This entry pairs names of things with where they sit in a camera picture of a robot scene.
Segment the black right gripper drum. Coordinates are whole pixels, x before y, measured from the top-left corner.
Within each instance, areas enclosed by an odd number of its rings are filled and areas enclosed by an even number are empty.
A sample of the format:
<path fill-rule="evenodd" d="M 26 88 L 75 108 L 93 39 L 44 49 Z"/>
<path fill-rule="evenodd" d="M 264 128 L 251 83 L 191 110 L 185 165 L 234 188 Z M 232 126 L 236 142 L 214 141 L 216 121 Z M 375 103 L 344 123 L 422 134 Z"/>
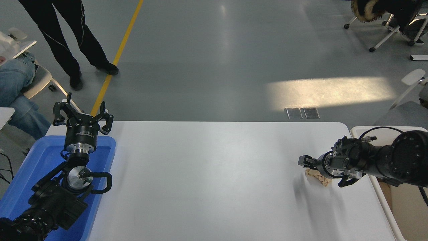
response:
<path fill-rule="evenodd" d="M 329 151 L 329 152 L 327 152 L 327 153 L 325 153 L 325 154 L 323 154 L 323 155 L 321 155 L 320 157 L 318 157 L 318 159 L 317 159 L 317 164 L 316 164 L 316 166 L 317 166 L 317 170 L 320 172 L 320 174 L 323 176 L 323 177 L 326 177 L 326 178 L 332 178 L 331 176 L 330 176 L 330 172 L 328 171 L 328 169 L 327 169 L 327 167 L 326 167 L 326 164 L 325 164 L 325 160 L 326 160 L 326 158 L 328 157 L 328 156 L 330 156 L 330 154 L 331 154 L 332 152 L 331 151 Z"/>

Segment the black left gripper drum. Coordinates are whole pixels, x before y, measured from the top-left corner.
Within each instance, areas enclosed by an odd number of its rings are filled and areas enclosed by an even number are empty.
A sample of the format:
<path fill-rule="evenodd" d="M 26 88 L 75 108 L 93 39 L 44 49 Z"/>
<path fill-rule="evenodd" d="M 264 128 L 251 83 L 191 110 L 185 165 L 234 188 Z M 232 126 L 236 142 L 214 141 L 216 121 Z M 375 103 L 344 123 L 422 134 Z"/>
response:
<path fill-rule="evenodd" d="M 78 117 L 71 116 L 67 120 L 65 147 L 77 143 L 89 144 L 92 147 L 97 145 L 100 126 L 98 123 L 89 124 L 89 120 L 90 116 L 88 115 Z"/>

